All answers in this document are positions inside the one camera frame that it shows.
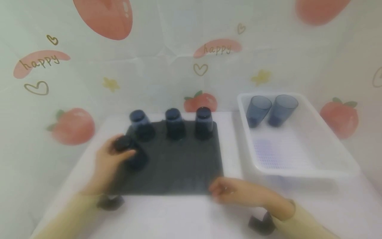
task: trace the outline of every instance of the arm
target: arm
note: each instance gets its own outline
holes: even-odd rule
[[[306,210],[266,187],[239,179],[220,177],[210,186],[218,203],[263,207],[276,228],[290,239],[338,239],[321,226]]]
[[[106,192],[118,165],[135,154],[134,150],[123,153],[115,152],[113,142],[120,136],[110,138],[97,151],[95,171],[89,183],[34,239],[72,239],[92,221],[98,211],[96,205],[100,195]]]

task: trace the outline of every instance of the pink oval shape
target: pink oval shape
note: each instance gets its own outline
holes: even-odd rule
[[[82,20],[96,33],[112,40],[123,40],[133,27],[129,0],[73,0]]]
[[[52,66],[52,63],[60,64],[59,60],[70,60],[70,56],[57,50],[39,50],[21,58],[13,70],[13,76],[18,79],[26,77],[33,68]]]
[[[240,52],[241,51],[241,44],[237,41],[230,40],[230,39],[216,39],[207,42],[206,44],[202,45],[199,49],[196,50],[194,53],[194,58],[201,58],[209,53],[214,54],[229,54],[231,51],[234,52]]]
[[[297,16],[306,24],[321,26],[333,20],[350,0],[296,0]]]

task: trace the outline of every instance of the heart outline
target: heart outline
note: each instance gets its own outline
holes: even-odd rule
[[[46,92],[43,93],[43,94],[41,94],[41,93],[36,93],[36,92],[33,92],[33,91],[31,91],[30,89],[28,89],[28,86],[30,86],[30,87],[32,87],[32,88],[34,88],[34,89],[39,89],[41,83],[44,83],[45,86],[47,87]],[[38,96],[46,96],[47,94],[49,94],[49,86],[48,86],[48,84],[47,84],[45,81],[39,81],[39,82],[37,82],[37,85],[36,85],[36,86],[31,85],[31,84],[24,84],[24,88],[25,88],[27,91],[29,91],[30,93],[32,93],[32,94],[36,94],[36,95],[38,95]]]
[[[58,45],[58,39],[56,37],[51,37],[50,35],[47,35],[48,40],[53,44],[53,45]]]
[[[204,66],[206,66],[206,70],[200,75],[200,74],[196,71],[195,67],[198,67],[199,70],[201,70]],[[194,64],[194,72],[195,72],[198,76],[203,76],[207,71],[208,71],[208,65],[207,65],[207,64],[203,64],[201,67],[200,67],[197,63]]]
[[[246,30],[246,26],[244,26],[242,23],[239,23],[238,24],[238,34],[240,35],[240,34],[242,34],[243,32],[245,32],[245,30]]]
[[[382,85],[376,85],[376,83],[375,83],[377,73],[378,73],[379,70],[381,70],[381,69],[382,69],[382,67],[379,67],[378,70],[374,73],[373,81],[371,82],[374,88],[382,87]]]

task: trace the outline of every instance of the cup rim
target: cup rim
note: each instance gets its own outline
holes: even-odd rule
[[[256,105],[254,105],[254,104],[252,103],[252,99],[255,98],[255,97],[258,97],[258,96],[253,96],[253,97],[251,98],[250,102],[249,102],[249,103],[252,104],[253,106],[256,106]],[[267,100],[270,102],[270,106],[269,106],[269,107],[266,107],[266,108],[256,106],[257,108],[259,108],[259,109],[270,109],[270,108],[272,108],[272,105],[273,105],[273,104],[272,104],[272,101],[270,101],[270,99],[268,99],[268,97],[265,97],[265,96],[260,96],[260,97],[267,99]]]
[[[277,98],[278,98],[279,96],[289,96],[289,97],[292,97],[292,98],[296,101],[296,103],[297,103],[295,107],[286,107],[286,106],[281,105],[280,103],[278,103],[280,106],[282,106],[282,107],[284,107],[284,108],[286,108],[286,109],[295,109],[295,108],[298,107],[298,100],[297,100],[296,98],[294,98],[293,96],[290,96],[290,95],[288,95],[288,94],[280,94],[280,95],[276,96],[276,98],[275,98],[275,102],[277,101]]]

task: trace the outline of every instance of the yellow star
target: yellow star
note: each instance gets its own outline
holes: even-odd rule
[[[252,77],[252,81],[256,82],[256,86],[259,86],[260,84],[267,83],[269,81],[270,72],[261,69],[257,76]]]
[[[104,77],[104,82],[102,84],[105,88],[109,88],[111,92],[114,92],[116,89],[120,89],[118,83],[116,80],[108,79],[107,77]]]

